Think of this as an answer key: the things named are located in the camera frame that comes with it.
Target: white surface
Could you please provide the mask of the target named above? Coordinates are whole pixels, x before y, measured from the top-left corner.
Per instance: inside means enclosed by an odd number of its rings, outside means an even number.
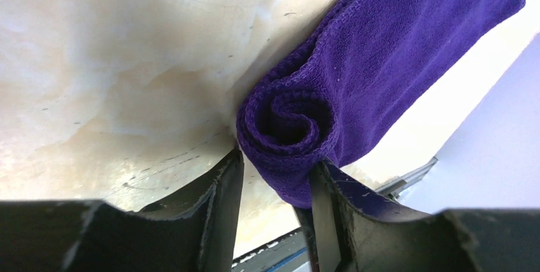
[[[540,36],[437,154],[400,202],[429,213],[540,207]]]
[[[231,149],[237,105],[332,2],[0,0],[0,198],[138,210],[184,186]],[[375,188],[426,163],[539,32],[539,8],[482,38],[347,172]],[[296,226],[248,163],[235,255]]]

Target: purple towel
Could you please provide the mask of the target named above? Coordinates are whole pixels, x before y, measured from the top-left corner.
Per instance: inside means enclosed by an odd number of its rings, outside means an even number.
[[[311,207],[308,172],[356,161],[487,31],[525,0],[340,0],[252,90],[240,147],[286,202]]]

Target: towel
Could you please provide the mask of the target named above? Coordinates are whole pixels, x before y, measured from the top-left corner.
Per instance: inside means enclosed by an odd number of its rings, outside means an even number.
[[[525,0],[339,0],[256,84],[239,145],[286,202],[311,207],[308,173],[372,150],[392,124]]]

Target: folded towel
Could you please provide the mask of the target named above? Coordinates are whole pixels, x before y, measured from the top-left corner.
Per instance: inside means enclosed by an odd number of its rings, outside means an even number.
[[[488,30],[525,0],[340,0],[255,86],[238,141],[286,202],[311,207],[308,172],[356,161]]]

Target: beige marble surface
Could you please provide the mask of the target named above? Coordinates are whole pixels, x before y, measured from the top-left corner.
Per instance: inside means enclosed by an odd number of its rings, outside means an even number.
[[[231,149],[239,102],[333,1],[0,0],[0,199],[138,210],[184,186]],[[375,188],[427,162],[538,33],[539,7],[486,35],[347,172]],[[296,226],[248,163],[235,255]]]

